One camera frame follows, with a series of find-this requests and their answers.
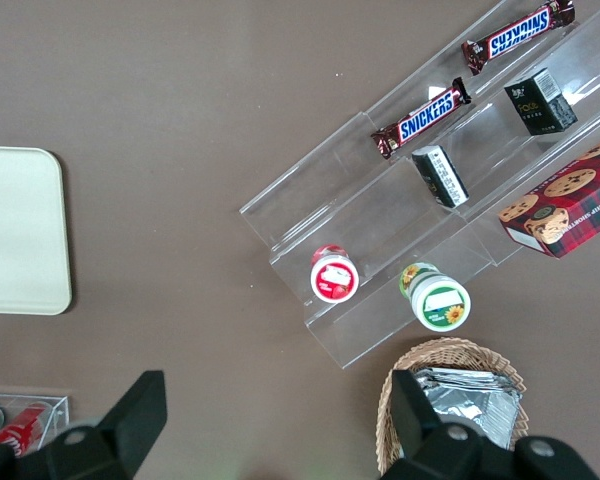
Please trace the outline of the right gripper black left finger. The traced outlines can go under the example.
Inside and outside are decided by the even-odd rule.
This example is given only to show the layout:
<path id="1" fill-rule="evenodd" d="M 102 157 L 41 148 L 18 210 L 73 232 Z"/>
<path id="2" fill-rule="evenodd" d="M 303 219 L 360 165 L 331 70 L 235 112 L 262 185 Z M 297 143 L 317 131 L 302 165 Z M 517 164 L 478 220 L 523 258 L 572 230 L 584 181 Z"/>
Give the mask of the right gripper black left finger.
<path id="1" fill-rule="evenodd" d="M 132 479 L 167 422 L 165 375 L 143 372 L 95 426 L 78 426 L 40 450 L 0 445 L 0 479 Z"/>

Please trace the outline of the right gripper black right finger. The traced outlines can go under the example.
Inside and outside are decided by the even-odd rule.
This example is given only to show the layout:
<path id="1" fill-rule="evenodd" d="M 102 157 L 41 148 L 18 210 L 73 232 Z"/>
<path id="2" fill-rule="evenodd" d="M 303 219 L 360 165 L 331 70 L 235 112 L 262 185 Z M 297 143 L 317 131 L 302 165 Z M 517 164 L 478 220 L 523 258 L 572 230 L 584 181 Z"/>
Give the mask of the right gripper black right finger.
<path id="1" fill-rule="evenodd" d="M 392 372 L 391 414 L 404 456 L 384 479 L 596 479 L 570 445 L 527 436 L 505 450 L 473 429 L 442 422 L 408 370 Z"/>

